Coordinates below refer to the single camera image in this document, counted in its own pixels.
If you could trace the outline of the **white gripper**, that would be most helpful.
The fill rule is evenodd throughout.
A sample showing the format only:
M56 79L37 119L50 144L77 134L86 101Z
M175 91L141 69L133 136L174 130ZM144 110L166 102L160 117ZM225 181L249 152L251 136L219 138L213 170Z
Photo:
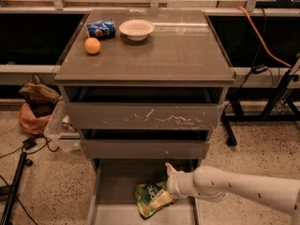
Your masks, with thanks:
M192 172L177 172L172 164L165 163L168 180L167 190L160 190L156 195L151 196L149 206L153 209L159 209L174 203L176 199L186 197L196 197L197 188L194 184L194 175Z

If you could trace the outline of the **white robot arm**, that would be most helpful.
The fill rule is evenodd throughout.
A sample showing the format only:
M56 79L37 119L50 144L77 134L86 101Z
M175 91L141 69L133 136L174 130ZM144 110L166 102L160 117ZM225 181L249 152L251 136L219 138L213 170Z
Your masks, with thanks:
M170 163L166 167L167 189L152 198L154 209L186 197L218 203L231 193L286 213L292 217L291 225L300 225L299 180L224 172L211 166L200 166L194 172L177 171Z

